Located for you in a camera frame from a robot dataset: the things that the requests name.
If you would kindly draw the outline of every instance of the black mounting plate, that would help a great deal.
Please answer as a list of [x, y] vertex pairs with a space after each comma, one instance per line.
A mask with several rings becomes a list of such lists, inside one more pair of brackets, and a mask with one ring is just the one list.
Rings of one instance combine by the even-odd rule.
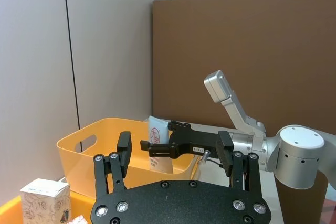
[[[235, 200], [241, 200], [245, 209], [235, 209]], [[126, 211], [117, 211], [120, 202], [128, 204]], [[263, 204], [266, 212], [257, 213], [255, 203]], [[99, 217], [96, 211], [101, 206], [107, 212]], [[95, 224], [263, 224], [270, 220], [271, 212], [260, 194], [195, 180], [169, 180], [106, 194], [97, 199], [91, 213]]]

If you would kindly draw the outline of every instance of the white box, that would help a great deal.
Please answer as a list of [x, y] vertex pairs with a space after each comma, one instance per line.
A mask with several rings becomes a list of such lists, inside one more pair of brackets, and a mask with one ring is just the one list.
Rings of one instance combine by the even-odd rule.
[[71, 220], [68, 183], [38, 178], [21, 189], [24, 224], [62, 224]]

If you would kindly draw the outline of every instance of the white wall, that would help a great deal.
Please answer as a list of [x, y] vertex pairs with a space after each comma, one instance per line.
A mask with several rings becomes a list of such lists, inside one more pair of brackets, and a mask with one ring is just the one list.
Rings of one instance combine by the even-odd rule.
[[59, 179], [56, 142], [78, 129], [65, 0], [0, 0], [0, 206]]
[[68, 0], [80, 126], [152, 112], [153, 0]]

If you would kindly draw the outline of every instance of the orange plastic basket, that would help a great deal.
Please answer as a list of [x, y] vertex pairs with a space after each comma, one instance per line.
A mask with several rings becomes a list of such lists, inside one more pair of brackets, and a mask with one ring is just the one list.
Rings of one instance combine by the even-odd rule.
[[[95, 200], [84, 195], [70, 192], [72, 218], [83, 215], [91, 223], [91, 210]], [[8, 203], [0, 206], [1, 224], [23, 224], [21, 196], [17, 196]]]
[[[57, 143], [59, 155], [67, 182], [72, 191], [95, 198], [95, 179], [93, 169], [93, 157], [96, 154], [109, 155], [116, 151], [119, 135], [123, 131], [130, 131], [132, 137], [132, 155], [124, 180], [127, 188], [137, 187], [160, 180], [191, 179], [196, 171], [197, 157], [191, 154], [182, 155], [173, 160], [173, 174], [155, 172], [149, 169], [148, 152], [140, 148], [141, 140], [148, 140], [148, 123], [106, 118], [87, 127], [80, 129], [71, 135], [64, 137]], [[96, 136], [96, 142], [83, 151], [75, 151], [76, 145]], [[111, 178], [108, 179], [109, 188], [113, 188]]]

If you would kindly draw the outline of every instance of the white table surface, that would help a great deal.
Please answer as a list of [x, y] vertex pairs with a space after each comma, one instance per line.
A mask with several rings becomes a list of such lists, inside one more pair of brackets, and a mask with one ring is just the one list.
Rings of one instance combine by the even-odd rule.
[[[217, 133], [222, 130], [233, 131], [232, 129], [226, 129], [221, 127], [191, 124], [192, 129], [196, 131]], [[200, 181], [208, 182], [216, 185], [228, 186], [229, 178], [226, 177], [222, 168], [212, 162], [206, 162], [204, 165], [200, 165], [195, 176]], [[268, 207], [271, 210], [272, 219], [271, 224], [282, 224], [284, 221], [281, 213], [281, 206], [279, 202], [279, 196], [273, 173], [260, 171], [261, 191], [262, 197], [267, 202]]]

